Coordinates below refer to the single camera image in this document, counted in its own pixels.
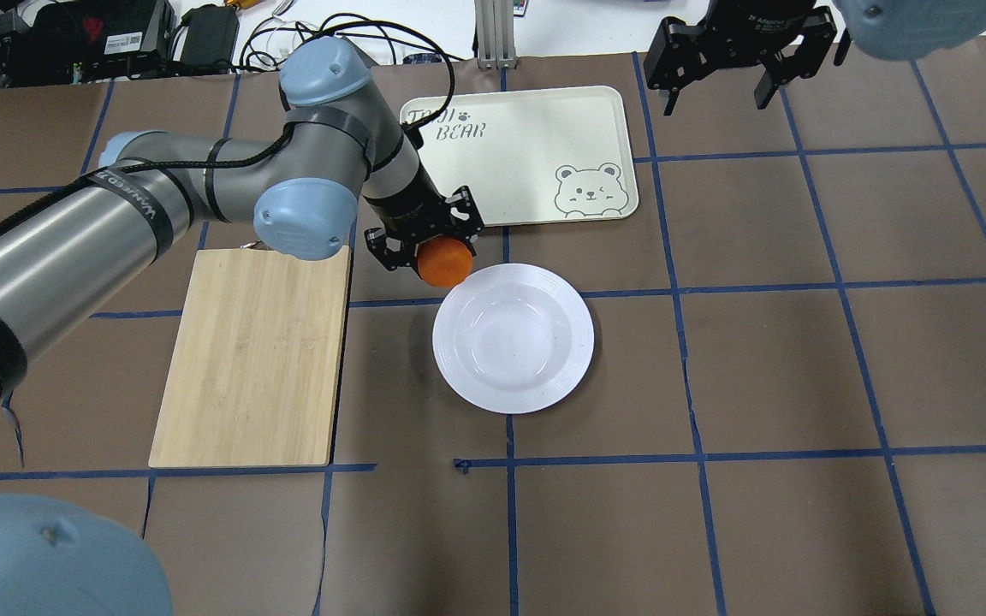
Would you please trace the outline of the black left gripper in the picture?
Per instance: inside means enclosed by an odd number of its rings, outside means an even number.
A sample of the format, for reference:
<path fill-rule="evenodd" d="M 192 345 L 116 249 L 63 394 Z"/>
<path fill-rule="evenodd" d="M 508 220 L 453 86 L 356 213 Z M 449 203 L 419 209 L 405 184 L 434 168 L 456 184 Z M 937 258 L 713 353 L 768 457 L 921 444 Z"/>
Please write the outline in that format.
<path fill-rule="evenodd" d="M 381 223 L 368 228 L 364 238 L 369 253 L 386 269 L 416 272 L 416 249 L 438 235 L 450 235 L 469 251 L 484 230 L 471 188 L 461 186 L 453 194 L 435 188 L 407 187 L 388 198 L 365 198 Z"/>

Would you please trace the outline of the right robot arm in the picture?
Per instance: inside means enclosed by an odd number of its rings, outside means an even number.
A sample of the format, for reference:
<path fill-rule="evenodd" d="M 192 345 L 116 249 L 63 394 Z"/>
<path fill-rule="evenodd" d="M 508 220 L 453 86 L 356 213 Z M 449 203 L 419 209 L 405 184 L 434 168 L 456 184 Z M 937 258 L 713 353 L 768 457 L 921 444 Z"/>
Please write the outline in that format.
<path fill-rule="evenodd" d="M 986 1 L 711 1 L 696 24 L 664 17 L 642 63 L 643 81 L 673 113 L 682 91 L 721 70 L 763 68 L 752 98 L 766 109 L 782 87 L 813 78 L 857 46 L 910 62 L 986 32 Z"/>

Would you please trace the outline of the blue-grey robot base cap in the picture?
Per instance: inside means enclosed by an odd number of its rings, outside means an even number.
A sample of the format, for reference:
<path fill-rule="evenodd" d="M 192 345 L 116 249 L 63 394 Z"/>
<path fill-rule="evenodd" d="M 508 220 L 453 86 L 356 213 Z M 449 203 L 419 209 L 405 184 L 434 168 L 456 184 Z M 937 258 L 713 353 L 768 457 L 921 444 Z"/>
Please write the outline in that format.
<path fill-rule="evenodd" d="M 171 615 L 140 535 L 42 495 L 0 494 L 0 615 Z"/>

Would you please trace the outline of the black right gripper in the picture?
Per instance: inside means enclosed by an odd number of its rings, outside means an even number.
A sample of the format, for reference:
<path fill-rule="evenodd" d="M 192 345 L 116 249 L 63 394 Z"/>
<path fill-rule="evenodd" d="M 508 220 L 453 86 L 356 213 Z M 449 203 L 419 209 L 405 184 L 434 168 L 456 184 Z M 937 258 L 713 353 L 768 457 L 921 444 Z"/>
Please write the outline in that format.
<path fill-rule="evenodd" d="M 763 68 L 752 91 L 759 110 L 792 81 L 821 69 L 838 34 L 832 11 L 814 1 L 711 1 L 689 24 L 660 20 L 643 60 L 643 81 L 672 116 L 682 91 L 722 70 Z"/>

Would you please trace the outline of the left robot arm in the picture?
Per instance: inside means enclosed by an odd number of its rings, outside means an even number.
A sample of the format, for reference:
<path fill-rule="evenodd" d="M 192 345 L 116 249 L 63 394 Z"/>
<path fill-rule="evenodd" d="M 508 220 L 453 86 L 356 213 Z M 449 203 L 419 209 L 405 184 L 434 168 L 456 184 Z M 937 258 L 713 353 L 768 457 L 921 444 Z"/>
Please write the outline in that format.
<path fill-rule="evenodd" d="M 0 222 L 0 402 L 30 366 L 198 221 L 249 222 L 267 248 L 305 261 L 340 252 L 364 200 L 365 231 L 386 269 L 431 281 L 419 251 L 467 250 L 485 223 L 469 187 L 443 194 L 419 155 L 433 112 L 402 122 L 359 47 L 306 40 L 279 70 L 285 106 L 271 143 L 120 133 L 98 168 Z"/>

